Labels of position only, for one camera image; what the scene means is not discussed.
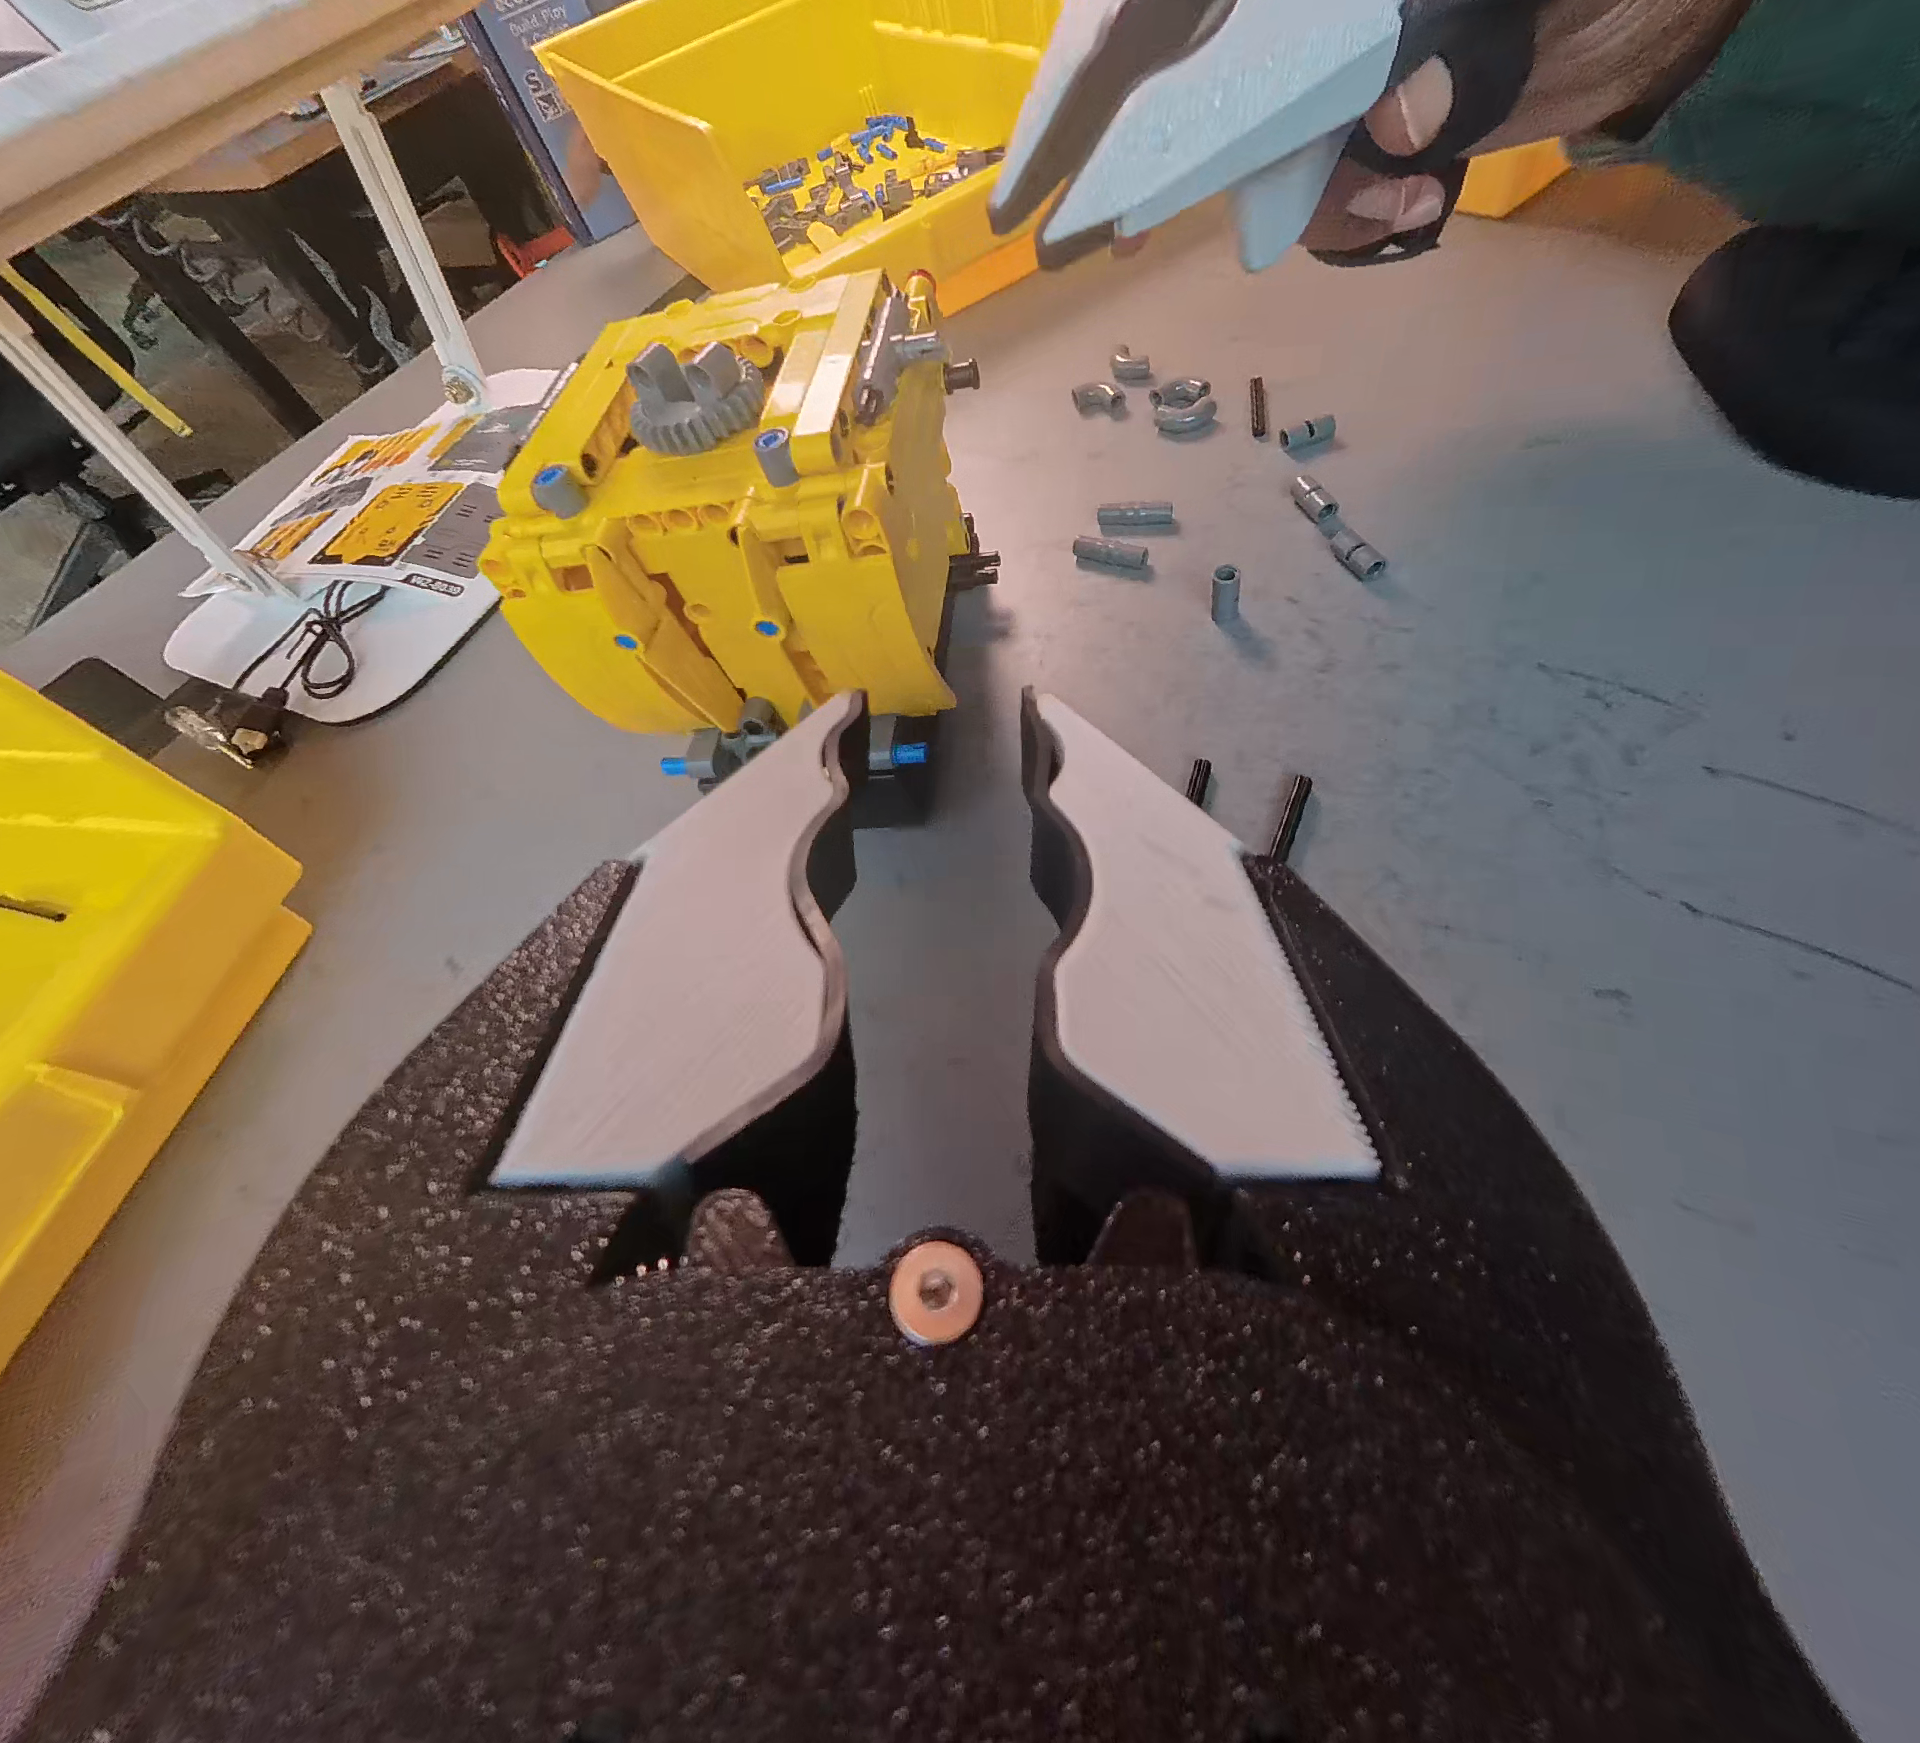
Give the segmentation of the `yellow lego robot model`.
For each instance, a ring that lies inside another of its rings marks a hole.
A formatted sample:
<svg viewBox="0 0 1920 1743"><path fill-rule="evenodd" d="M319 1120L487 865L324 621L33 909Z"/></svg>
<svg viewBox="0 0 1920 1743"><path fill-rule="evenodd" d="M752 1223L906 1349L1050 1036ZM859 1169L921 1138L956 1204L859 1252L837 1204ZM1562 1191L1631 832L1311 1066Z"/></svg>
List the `yellow lego robot model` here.
<svg viewBox="0 0 1920 1743"><path fill-rule="evenodd" d="M537 670L662 776L731 785L868 695L871 820L931 799L945 683L945 343L931 272L837 272L613 316L540 392L476 571Z"/></svg>

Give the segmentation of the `pile of grey blue parts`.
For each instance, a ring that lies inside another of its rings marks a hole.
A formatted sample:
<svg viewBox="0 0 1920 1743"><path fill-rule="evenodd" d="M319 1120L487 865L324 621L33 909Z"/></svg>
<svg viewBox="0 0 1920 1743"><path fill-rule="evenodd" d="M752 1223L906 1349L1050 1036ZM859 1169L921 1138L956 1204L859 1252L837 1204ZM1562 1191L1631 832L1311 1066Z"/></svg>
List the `pile of grey blue parts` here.
<svg viewBox="0 0 1920 1743"><path fill-rule="evenodd" d="M940 142L913 114L886 109L837 135L817 155L778 162L745 180L752 216L779 259L837 255L853 232L921 216L931 201L996 174L1006 144Z"/></svg>

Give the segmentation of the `person's right hand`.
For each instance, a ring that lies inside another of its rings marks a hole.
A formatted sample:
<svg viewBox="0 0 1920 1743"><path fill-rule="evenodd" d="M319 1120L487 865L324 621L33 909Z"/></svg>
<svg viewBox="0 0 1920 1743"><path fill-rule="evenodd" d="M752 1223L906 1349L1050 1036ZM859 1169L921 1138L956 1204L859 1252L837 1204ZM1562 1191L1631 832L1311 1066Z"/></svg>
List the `person's right hand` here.
<svg viewBox="0 0 1920 1743"><path fill-rule="evenodd" d="M1547 0L1534 13L1534 53L1531 77L1510 109L1510 120L1476 142L1476 155L1534 144L1534 142L1585 142L1610 124L1653 120L1744 28L1749 0ZM1375 155L1411 162L1438 144L1451 120L1451 68L1426 57L1401 84L1389 84L1365 135ZM1349 259L1375 255L1401 232L1426 232L1444 216L1451 184L1438 174L1371 174L1359 162L1336 162L1311 229L1311 259Z"/></svg>

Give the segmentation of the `yellow plastic bin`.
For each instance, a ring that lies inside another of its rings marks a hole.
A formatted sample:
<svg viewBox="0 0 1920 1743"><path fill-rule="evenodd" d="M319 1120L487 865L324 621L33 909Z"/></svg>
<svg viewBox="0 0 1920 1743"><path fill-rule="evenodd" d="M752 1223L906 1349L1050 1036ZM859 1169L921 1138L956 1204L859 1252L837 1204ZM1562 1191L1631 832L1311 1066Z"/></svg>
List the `yellow plastic bin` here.
<svg viewBox="0 0 1920 1743"><path fill-rule="evenodd" d="M300 865L0 676L0 1357L310 943Z"/></svg>
<svg viewBox="0 0 1920 1743"><path fill-rule="evenodd" d="M940 142L1006 144L1063 0L626 0L561 37L547 73L633 201L642 232L706 289L800 285L880 263L956 279L1025 239L996 232L996 174L921 216L779 259L745 180L817 155L868 114L913 114Z"/></svg>

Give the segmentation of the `person's right forearm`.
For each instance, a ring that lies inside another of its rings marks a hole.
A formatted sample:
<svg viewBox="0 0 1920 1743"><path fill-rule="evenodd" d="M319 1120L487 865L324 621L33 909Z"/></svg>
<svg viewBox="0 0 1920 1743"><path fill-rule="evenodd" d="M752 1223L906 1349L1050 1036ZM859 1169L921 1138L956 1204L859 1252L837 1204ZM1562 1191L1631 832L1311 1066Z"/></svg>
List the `person's right forearm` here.
<svg viewBox="0 0 1920 1743"><path fill-rule="evenodd" d="M1749 0L1653 120L1568 142L1574 166L1663 166L1749 229L1920 232L1920 0Z"/></svg>

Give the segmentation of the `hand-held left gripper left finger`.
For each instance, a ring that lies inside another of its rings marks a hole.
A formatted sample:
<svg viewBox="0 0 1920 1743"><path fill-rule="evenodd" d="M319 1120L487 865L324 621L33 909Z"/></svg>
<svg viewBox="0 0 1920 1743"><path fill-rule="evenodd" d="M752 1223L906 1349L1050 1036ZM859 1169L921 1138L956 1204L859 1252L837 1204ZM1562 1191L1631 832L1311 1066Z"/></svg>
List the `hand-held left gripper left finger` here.
<svg viewBox="0 0 1920 1743"><path fill-rule="evenodd" d="M827 1266L853 1178L853 1025L837 909L853 887L868 695L827 695L626 865L487 1185L626 1191L613 1258L687 1247L752 1191Z"/></svg>

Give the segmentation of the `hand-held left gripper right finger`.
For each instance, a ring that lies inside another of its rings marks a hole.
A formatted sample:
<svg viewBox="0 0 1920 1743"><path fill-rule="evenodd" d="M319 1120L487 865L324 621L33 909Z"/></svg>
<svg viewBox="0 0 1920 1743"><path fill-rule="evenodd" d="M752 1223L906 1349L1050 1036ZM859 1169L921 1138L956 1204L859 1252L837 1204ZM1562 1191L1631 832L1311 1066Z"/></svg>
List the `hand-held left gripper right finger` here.
<svg viewBox="0 0 1920 1743"><path fill-rule="evenodd" d="M1385 1157L1255 894L1251 847L1072 702L1022 695L1033 894L1033 1247L1078 1266L1135 1191L1219 1252L1246 1191Z"/></svg>

